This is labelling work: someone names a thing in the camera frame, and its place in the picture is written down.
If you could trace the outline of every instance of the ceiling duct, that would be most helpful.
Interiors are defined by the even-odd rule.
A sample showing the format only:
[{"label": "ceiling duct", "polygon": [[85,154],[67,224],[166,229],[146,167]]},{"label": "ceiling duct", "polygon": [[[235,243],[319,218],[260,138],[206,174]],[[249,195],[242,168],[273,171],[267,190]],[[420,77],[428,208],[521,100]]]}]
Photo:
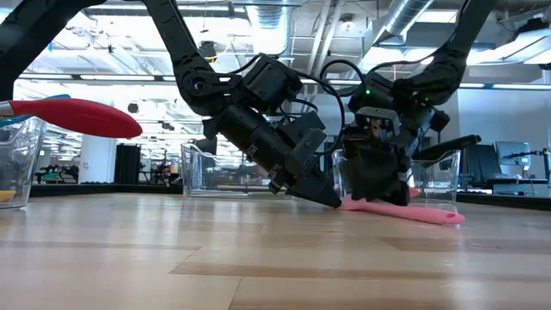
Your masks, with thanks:
[{"label": "ceiling duct", "polygon": [[255,53],[282,54],[287,51],[293,9],[288,6],[254,5],[246,7],[252,26]]},{"label": "ceiling duct", "polygon": [[404,36],[433,2],[434,0],[394,0],[384,17],[386,20],[375,43]]}]

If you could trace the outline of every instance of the monitor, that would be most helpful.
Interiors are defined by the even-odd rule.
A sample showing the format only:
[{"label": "monitor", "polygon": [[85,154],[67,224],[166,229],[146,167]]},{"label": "monitor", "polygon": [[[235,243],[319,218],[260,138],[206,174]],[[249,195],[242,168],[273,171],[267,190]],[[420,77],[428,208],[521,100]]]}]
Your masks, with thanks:
[{"label": "monitor", "polygon": [[528,142],[508,142],[498,141],[496,142],[496,152],[499,158],[499,164],[502,165],[521,165],[530,166],[530,155],[524,155],[522,157],[505,158],[511,154],[518,154],[521,152],[530,152],[530,144]]}]

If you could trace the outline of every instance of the red utensil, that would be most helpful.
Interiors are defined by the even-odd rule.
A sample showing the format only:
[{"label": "red utensil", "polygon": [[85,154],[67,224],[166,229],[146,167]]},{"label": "red utensil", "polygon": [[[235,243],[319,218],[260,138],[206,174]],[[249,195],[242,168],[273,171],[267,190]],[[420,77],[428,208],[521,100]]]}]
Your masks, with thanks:
[{"label": "red utensil", "polygon": [[100,137],[132,138],[142,133],[141,126],[130,115],[83,99],[0,102],[0,115],[33,115],[65,129]]}]

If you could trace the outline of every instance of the transparent container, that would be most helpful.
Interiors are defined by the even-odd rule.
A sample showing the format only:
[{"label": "transparent container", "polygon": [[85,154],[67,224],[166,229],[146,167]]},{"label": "transparent container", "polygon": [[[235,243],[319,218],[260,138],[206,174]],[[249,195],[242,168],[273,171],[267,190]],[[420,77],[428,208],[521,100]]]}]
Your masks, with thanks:
[{"label": "transparent container", "polygon": [[38,117],[0,127],[0,208],[27,205],[45,131]]},{"label": "transparent container", "polygon": [[[351,194],[351,186],[339,169],[345,161],[343,150],[332,154],[334,189],[341,197]],[[418,195],[412,197],[410,205],[455,212],[460,162],[461,151],[447,152],[438,160],[412,161],[407,182]]]},{"label": "transparent container", "polygon": [[289,198],[284,195],[284,190],[278,195],[269,192],[268,173],[260,166],[247,162],[242,152],[214,156],[200,152],[195,146],[183,144],[181,176],[184,195]]}]

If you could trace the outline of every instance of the ceiling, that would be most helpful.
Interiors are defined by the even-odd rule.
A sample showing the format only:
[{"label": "ceiling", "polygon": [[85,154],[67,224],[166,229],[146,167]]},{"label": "ceiling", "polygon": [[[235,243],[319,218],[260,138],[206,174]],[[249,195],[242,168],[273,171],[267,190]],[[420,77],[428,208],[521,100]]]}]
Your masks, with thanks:
[{"label": "ceiling", "polygon": [[[0,1],[0,6],[4,4],[6,7],[6,9],[0,9],[0,19],[11,11],[10,3],[13,2]],[[213,68],[216,71],[235,70],[251,59],[259,46],[269,47],[271,44],[271,41],[266,38],[264,41],[259,41],[258,36],[255,36],[255,29],[251,26],[251,19],[243,17],[251,13],[251,9],[247,9],[250,6],[244,4],[255,3],[255,0],[240,0],[232,3],[235,14],[228,17],[226,16],[228,2],[178,1],[195,42],[215,42],[218,58]],[[294,69],[306,71],[313,54],[316,30],[324,26],[319,25],[323,1],[287,0],[285,3],[290,5],[288,9],[291,12],[289,13],[291,18],[288,25],[288,46],[281,56],[281,61]],[[449,35],[462,1],[436,0],[408,32],[408,38],[412,39],[406,46],[371,49],[367,46],[366,48],[365,37],[370,23],[384,16],[389,4],[388,0],[346,2],[340,16],[348,15],[350,19],[345,23],[337,16],[339,22],[335,33],[332,39],[327,39],[327,29],[333,18],[331,14],[335,11],[334,7],[331,8],[325,25],[326,31],[322,36],[331,43],[328,55],[323,57],[316,54],[315,59],[317,61],[324,59],[324,62],[332,59],[347,59],[358,64],[362,59],[367,59],[364,63],[367,61],[368,64],[365,65],[369,67],[396,59],[422,58],[443,42],[438,38],[446,38]],[[549,6],[548,0],[500,1],[481,32],[479,43],[484,44],[480,44],[482,48],[473,52],[471,59],[473,64],[477,62],[478,53],[503,46],[511,38],[511,30],[507,26],[516,26],[513,21],[515,16],[529,15],[530,12],[546,8],[546,5]],[[504,20],[496,22],[497,17]],[[432,38],[432,41],[423,43],[415,41],[420,42],[421,39],[418,38],[422,37]],[[383,71],[383,74],[388,78],[403,78],[419,72],[423,67],[423,64],[395,66]],[[512,68],[518,72],[515,77],[506,74]],[[201,117],[191,111],[173,83],[156,84],[153,83],[154,81],[149,83],[143,80],[143,76],[171,76],[172,68],[170,55],[166,52],[152,19],[147,16],[144,7],[137,3],[108,1],[102,6],[92,7],[79,13],[28,67],[26,73],[29,74],[29,78],[20,79],[16,83],[15,97],[17,98],[39,99],[45,96],[69,94],[73,97],[103,102],[123,111],[127,111],[129,103],[137,103],[139,112],[132,116],[142,125],[144,134],[139,139],[121,140],[121,142],[143,144],[144,153],[154,153],[157,156],[164,153],[164,150],[168,150],[169,154],[178,156],[180,144],[189,139],[201,137]],[[66,75],[66,81],[32,78],[33,74],[44,73],[62,75],[60,77]],[[329,73],[329,78],[347,78],[349,68],[335,65]],[[80,75],[82,79],[73,81],[71,75]],[[127,82],[113,86],[109,82],[109,77],[101,77],[102,75],[125,76],[123,79]],[[482,80],[484,82],[495,80],[500,83],[526,83],[540,77],[541,70],[537,65],[525,65],[519,62],[508,66],[508,70],[504,70],[503,65],[473,65],[466,75],[466,81],[480,83]],[[325,117],[337,116],[335,113],[330,113]],[[174,130],[163,129],[161,126],[163,121],[170,123]],[[57,141],[59,150],[65,147],[69,151],[58,152],[61,154],[59,156],[63,156],[77,153],[75,149],[79,148],[76,145],[79,145],[80,139],[82,139],[80,135],[61,133],[59,128],[54,128],[46,137],[46,140],[52,143],[46,144],[54,146],[53,142]],[[223,144],[222,153],[237,152],[237,149],[225,143],[224,140],[221,143]]]}]

